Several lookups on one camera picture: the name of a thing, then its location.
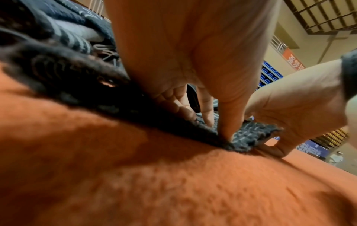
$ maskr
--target black wristband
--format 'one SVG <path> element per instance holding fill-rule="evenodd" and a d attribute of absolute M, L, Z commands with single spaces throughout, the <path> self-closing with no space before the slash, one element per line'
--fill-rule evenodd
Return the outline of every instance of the black wristband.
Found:
<path fill-rule="evenodd" d="M 349 101 L 357 94 L 357 50 L 344 54 L 341 59 L 344 95 Z"/>

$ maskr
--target orange felt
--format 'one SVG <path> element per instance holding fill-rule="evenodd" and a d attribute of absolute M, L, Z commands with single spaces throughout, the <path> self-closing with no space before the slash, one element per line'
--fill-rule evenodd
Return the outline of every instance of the orange felt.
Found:
<path fill-rule="evenodd" d="M 344 226 L 357 203 L 355 176 L 297 150 L 227 152 L 38 98 L 3 74 L 0 181 L 0 225 L 12 226 Z"/>

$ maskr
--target gray knitted fabric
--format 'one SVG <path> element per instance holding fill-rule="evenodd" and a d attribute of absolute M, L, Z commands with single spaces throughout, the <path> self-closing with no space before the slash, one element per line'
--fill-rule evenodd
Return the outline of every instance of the gray knitted fabric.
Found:
<path fill-rule="evenodd" d="M 158 108 L 128 76 L 100 60 L 63 46 L 23 40 L 0 49 L 4 71 L 36 93 L 57 102 L 156 127 L 160 130 L 204 142 L 229 151 L 248 152 L 279 129 L 245 121 L 232 143 L 217 134 L 217 121 L 207 127 L 198 115 L 195 122 Z"/>

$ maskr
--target railing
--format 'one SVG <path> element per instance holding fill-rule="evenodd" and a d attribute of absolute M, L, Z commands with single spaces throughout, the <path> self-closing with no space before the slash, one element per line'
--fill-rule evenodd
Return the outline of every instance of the railing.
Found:
<path fill-rule="evenodd" d="M 99 16 L 102 15 L 104 9 L 103 0 L 90 0 L 89 7 L 90 10 L 97 13 Z"/>
<path fill-rule="evenodd" d="M 287 45 L 283 43 L 277 36 L 273 36 L 272 40 L 270 41 L 271 45 L 278 51 L 280 54 L 283 54 L 287 49 Z"/>

